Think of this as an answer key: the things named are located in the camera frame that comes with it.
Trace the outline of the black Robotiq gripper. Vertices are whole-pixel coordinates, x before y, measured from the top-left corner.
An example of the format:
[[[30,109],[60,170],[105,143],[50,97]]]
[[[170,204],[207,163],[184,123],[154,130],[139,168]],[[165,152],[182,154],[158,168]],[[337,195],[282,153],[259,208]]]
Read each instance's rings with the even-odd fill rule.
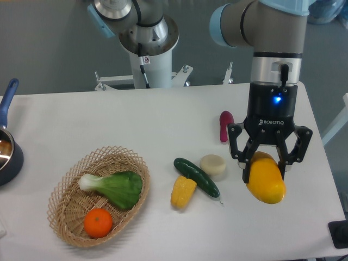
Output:
[[[260,144],[276,145],[279,156],[278,168],[283,180],[294,162],[303,161],[313,131],[306,126],[294,124],[297,88],[297,85],[281,87],[251,83],[244,123],[227,125],[230,154],[243,170],[244,183],[249,183],[251,159]],[[249,138],[244,149],[240,151],[237,139],[244,129]],[[286,138],[292,132],[297,139],[289,153]]]

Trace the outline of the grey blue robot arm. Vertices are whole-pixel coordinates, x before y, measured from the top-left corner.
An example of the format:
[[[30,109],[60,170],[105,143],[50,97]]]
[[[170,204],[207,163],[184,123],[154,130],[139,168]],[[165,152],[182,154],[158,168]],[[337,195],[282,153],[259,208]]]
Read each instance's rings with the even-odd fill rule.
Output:
[[[209,23],[218,45],[251,46],[253,59],[246,118],[227,125],[231,156],[249,182],[261,145],[277,148],[281,173],[305,156],[312,131],[294,124],[297,84],[311,1],[239,1],[217,8]],[[102,34],[118,36],[128,52],[137,89],[184,83],[172,72],[179,39],[161,1],[92,1],[88,13]]]

